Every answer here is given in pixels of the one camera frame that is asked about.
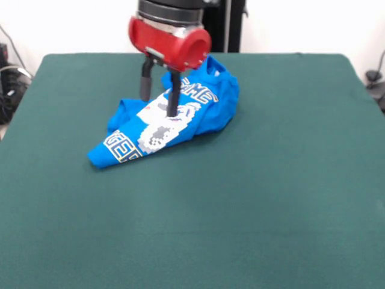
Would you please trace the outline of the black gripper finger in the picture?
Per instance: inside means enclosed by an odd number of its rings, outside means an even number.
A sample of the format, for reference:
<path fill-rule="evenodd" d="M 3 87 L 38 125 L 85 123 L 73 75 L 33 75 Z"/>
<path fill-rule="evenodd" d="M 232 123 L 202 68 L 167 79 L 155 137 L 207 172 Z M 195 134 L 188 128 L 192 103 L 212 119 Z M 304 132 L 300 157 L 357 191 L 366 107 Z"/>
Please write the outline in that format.
<path fill-rule="evenodd" d="M 173 69 L 169 69 L 169 72 L 171 75 L 172 90 L 168 96 L 167 116 L 176 117 L 180 98 L 181 73 Z"/>
<path fill-rule="evenodd" d="M 140 81 L 140 98 L 144 102 L 149 102 L 152 89 L 152 68 L 154 66 L 153 59 L 146 57 L 141 69 Z"/>

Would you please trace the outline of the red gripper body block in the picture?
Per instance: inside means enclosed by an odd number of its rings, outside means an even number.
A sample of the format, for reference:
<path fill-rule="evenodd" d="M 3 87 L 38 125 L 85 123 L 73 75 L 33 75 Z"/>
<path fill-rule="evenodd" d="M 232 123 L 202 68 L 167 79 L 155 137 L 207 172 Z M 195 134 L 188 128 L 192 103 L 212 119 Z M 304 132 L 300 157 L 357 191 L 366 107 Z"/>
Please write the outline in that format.
<path fill-rule="evenodd" d="M 131 17 L 128 34 L 133 46 L 147 56 L 153 56 L 164 65 L 184 72 L 187 69 L 198 69 L 211 50 L 211 37 L 200 26 L 171 28 L 156 22 Z"/>

